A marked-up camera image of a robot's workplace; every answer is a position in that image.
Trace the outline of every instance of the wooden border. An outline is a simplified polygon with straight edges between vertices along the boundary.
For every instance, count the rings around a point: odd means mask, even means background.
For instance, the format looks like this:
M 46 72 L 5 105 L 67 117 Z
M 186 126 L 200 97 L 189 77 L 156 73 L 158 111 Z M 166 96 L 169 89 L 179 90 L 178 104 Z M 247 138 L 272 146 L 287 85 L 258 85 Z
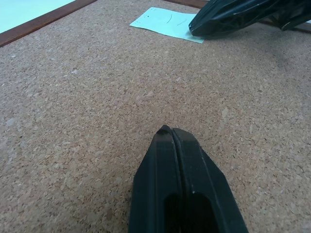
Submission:
M 97 0 L 75 0 L 38 18 L 34 18 L 8 31 L 0 33 L 0 48 L 96 1 Z
M 169 1 L 173 3 L 181 4 L 184 6 L 191 6 L 191 7 L 199 8 L 199 9 L 203 8 L 209 2 L 208 0 L 164 0 L 164 1 Z M 259 23 L 268 24 L 270 26 L 275 26 L 274 23 L 268 18 L 265 18 L 259 21 Z M 311 23 L 302 23 L 294 28 L 291 28 L 290 30 L 304 32 L 304 33 L 311 33 Z

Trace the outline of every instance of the black plastic part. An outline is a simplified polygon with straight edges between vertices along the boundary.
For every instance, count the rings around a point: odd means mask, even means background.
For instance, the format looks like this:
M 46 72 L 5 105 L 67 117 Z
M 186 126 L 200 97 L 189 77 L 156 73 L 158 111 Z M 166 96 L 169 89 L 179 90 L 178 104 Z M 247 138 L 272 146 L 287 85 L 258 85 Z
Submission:
M 189 24 L 194 36 L 221 37 L 264 18 L 283 31 L 311 19 L 311 0 L 211 0 Z
M 134 177 L 129 233 L 247 233 L 223 173 L 195 137 L 164 125 Z

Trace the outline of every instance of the paper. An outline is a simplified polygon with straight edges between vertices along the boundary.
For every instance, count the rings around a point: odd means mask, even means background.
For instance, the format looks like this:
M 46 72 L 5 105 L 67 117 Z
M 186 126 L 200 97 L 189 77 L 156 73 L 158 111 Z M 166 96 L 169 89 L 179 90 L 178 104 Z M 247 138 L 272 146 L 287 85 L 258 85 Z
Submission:
M 196 14 L 186 14 L 170 11 L 162 8 L 151 7 L 148 11 L 136 19 L 130 26 L 145 28 L 157 33 L 176 38 L 203 43 L 204 39 L 192 36 L 189 24 Z
M 0 33 L 74 0 L 0 0 Z

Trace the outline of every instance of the cork board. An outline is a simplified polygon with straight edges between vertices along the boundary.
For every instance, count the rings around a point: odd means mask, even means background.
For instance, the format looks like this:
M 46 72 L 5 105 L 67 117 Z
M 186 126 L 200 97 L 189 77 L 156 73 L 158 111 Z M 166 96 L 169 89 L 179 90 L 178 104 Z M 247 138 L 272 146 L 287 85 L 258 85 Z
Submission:
M 222 170 L 251 233 L 310 232 L 310 36 L 129 27 L 150 7 L 198 11 L 98 0 L 0 48 L 1 231 L 126 232 L 133 176 L 168 124 Z

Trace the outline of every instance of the black plastic object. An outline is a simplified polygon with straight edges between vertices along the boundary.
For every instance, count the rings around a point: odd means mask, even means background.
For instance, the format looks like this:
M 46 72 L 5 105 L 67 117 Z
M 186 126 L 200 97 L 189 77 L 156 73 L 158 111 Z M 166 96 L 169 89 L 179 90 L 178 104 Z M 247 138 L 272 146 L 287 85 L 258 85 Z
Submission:
M 223 173 L 194 136 L 164 125 L 134 177 L 129 233 L 247 233 Z
M 311 19 L 311 0 L 211 0 L 189 24 L 192 35 L 219 37 L 269 18 L 283 31 Z

